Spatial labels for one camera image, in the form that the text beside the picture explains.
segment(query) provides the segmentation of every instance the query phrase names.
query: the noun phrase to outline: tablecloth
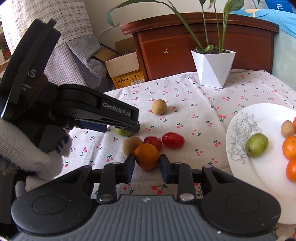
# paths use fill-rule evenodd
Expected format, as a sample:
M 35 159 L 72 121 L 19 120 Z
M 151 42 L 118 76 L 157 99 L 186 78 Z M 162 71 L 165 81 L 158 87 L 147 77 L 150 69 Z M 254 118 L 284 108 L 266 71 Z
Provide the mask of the tablecloth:
M 223 89 L 201 86 L 196 72 L 182 73 L 139 85 L 106 93 L 139 108 L 139 133 L 135 136 L 161 137 L 166 132 L 184 136 L 181 149 L 162 148 L 171 162 L 184 162 L 194 169 L 209 164 L 231 174 L 226 156 L 226 131 L 230 120 L 242 108 L 257 103 L 276 103 L 296 109 L 296 92 L 282 81 L 265 71 L 232 73 Z M 165 114 L 152 113 L 151 105 L 157 99 L 166 101 Z M 122 143 L 115 128 L 106 133 L 73 129 L 70 131 L 73 144 L 69 157 L 63 158 L 61 175 L 83 165 L 93 169 L 103 168 L 111 162 L 124 162 Z M 196 194 L 202 196 L 199 184 Z M 98 184 L 92 197 L 96 197 Z M 143 171 L 135 164 L 132 181 L 117 185 L 117 194 L 176 195 L 176 184 L 163 183 L 160 169 Z M 278 224 L 277 235 L 295 236 L 296 225 Z

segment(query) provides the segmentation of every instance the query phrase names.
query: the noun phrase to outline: rose line drawing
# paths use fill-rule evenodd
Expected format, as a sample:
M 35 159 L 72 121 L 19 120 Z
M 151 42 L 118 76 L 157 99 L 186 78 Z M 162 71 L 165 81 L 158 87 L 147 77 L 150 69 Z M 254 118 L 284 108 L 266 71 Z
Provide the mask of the rose line drawing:
M 245 158 L 248 156 L 245 152 L 245 145 L 250 136 L 250 133 L 254 131 L 255 133 L 262 133 L 262 129 L 259 128 L 257 123 L 254 121 L 254 115 L 248 115 L 247 113 L 242 113 L 242 119 L 237 119 L 236 123 L 233 125 L 233 130 L 235 132 L 235 137 L 230 136 L 233 142 L 231 143 L 231 151 L 228 151 L 231 155 L 231 159 L 234 161 L 242 161 L 245 163 Z

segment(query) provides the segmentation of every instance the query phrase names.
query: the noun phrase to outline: gray ribbed surface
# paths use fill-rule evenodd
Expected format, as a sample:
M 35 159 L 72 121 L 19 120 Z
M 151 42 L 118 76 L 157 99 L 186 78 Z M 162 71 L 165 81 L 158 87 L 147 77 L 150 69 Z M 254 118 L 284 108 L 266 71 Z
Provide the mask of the gray ribbed surface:
M 13 241 L 275 241 L 273 234 L 254 238 L 230 237 L 207 225 L 193 206 L 173 196 L 122 195 L 117 203 L 101 205 L 77 230 L 56 237 L 24 233 Z

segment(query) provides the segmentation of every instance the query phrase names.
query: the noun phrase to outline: gloved hand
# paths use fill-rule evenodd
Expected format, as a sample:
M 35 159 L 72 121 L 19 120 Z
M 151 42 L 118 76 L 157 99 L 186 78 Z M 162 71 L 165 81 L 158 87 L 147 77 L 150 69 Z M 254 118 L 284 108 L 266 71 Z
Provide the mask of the gloved hand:
M 0 174 L 16 172 L 17 169 L 35 173 L 28 176 L 26 182 L 17 182 L 15 191 L 16 196 L 19 197 L 26 191 L 53 180 L 61 173 L 62 156 L 70 154 L 71 144 L 70 136 L 66 135 L 60 141 L 57 150 L 44 153 L 35 147 L 16 126 L 0 119 L 0 157 L 10 163 L 6 164 L 6 168 L 0 170 Z

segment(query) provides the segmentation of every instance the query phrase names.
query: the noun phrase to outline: orange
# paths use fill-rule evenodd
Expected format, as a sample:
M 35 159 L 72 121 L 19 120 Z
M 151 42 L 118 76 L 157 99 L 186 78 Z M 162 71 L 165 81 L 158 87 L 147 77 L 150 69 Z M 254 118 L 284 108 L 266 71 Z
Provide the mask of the orange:
M 296 157 L 296 136 L 289 136 L 284 140 L 283 154 L 288 160 Z
M 295 126 L 295 133 L 296 133 L 296 117 L 293 120 L 293 125 Z
M 286 168 L 287 178 L 291 182 L 296 182 L 296 158 L 292 158 Z
M 136 148 L 135 159 L 143 170 L 152 170 L 159 162 L 159 152 L 154 145 L 145 143 Z

